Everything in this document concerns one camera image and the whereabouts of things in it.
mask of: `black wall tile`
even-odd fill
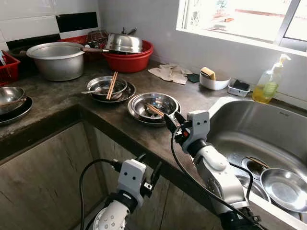
[[[40,37],[31,37],[31,38],[25,38],[15,41],[7,42],[9,49],[14,49],[21,46],[36,46],[39,44],[49,43],[49,42],[57,42],[60,40],[59,34],[51,34],[46,36],[40,36]]]
[[[61,33],[98,27],[96,12],[61,14],[56,18]]]

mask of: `white plastic container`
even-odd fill
[[[240,96],[240,97],[245,97],[250,92],[250,87],[248,88],[247,91],[234,88],[233,85],[234,85],[235,81],[236,81],[236,79],[232,79],[232,81],[229,83],[228,93],[236,95],[236,96]]]
[[[230,78],[223,76],[216,76],[216,80],[211,80],[200,72],[200,84],[210,90],[222,90],[224,89],[230,82]]]

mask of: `window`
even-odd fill
[[[178,25],[307,50],[307,0],[180,0]]]

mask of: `pot handle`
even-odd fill
[[[84,52],[90,52],[90,53],[107,53],[109,52],[108,49],[96,49],[96,48],[81,48]]]

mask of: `window sill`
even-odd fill
[[[223,34],[219,32],[206,31],[206,30],[191,30],[191,29],[187,30],[187,29],[182,29],[182,28],[176,28],[176,30],[186,32],[186,33],[198,34],[201,36],[212,37],[212,38],[217,38],[217,39],[222,39],[222,40],[227,40],[227,41],[232,41],[232,42],[237,42],[237,43],[243,43],[243,44],[247,44],[251,46],[258,46],[262,48],[277,50],[277,51],[288,53],[288,54],[295,54],[295,55],[307,57],[307,52],[303,52],[303,51],[299,51],[295,49],[289,49],[289,48],[277,46],[274,44],[256,41],[253,39],[248,39],[248,38],[244,38],[244,37],[240,37],[236,35]]]

